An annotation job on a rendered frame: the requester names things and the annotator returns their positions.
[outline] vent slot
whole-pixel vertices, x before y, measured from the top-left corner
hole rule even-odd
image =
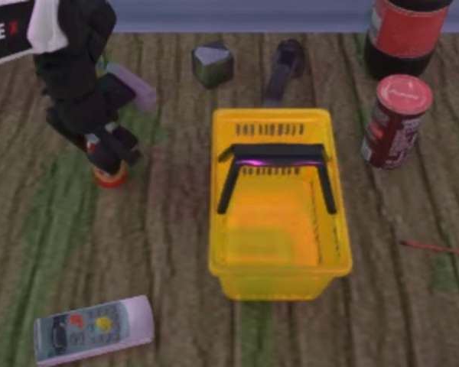
[[[304,134],[304,124],[236,124],[236,134],[242,136],[294,136]]]
[[[298,176],[300,167],[242,167],[241,174],[244,176]]]

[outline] crate handle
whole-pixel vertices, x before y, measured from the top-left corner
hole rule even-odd
[[[337,213],[327,170],[327,156],[322,144],[233,144],[221,153],[218,162],[227,161],[231,156],[233,160],[217,206],[218,214],[225,214],[228,210],[242,166],[316,167],[327,211],[329,214]]]

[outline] can lid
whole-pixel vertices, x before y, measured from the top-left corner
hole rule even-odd
[[[427,111],[434,98],[427,83],[403,74],[381,80],[376,94],[387,109],[401,115],[417,115]]]

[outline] remote control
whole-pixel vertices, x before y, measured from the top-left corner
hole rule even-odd
[[[50,367],[150,343],[154,321],[146,296],[36,319],[38,367]]]

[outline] dark gray cube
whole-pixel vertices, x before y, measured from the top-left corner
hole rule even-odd
[[[192,73],[208,89],[231,80],[234,68],[234,57],[223,42],[211,42],[192,50]]]

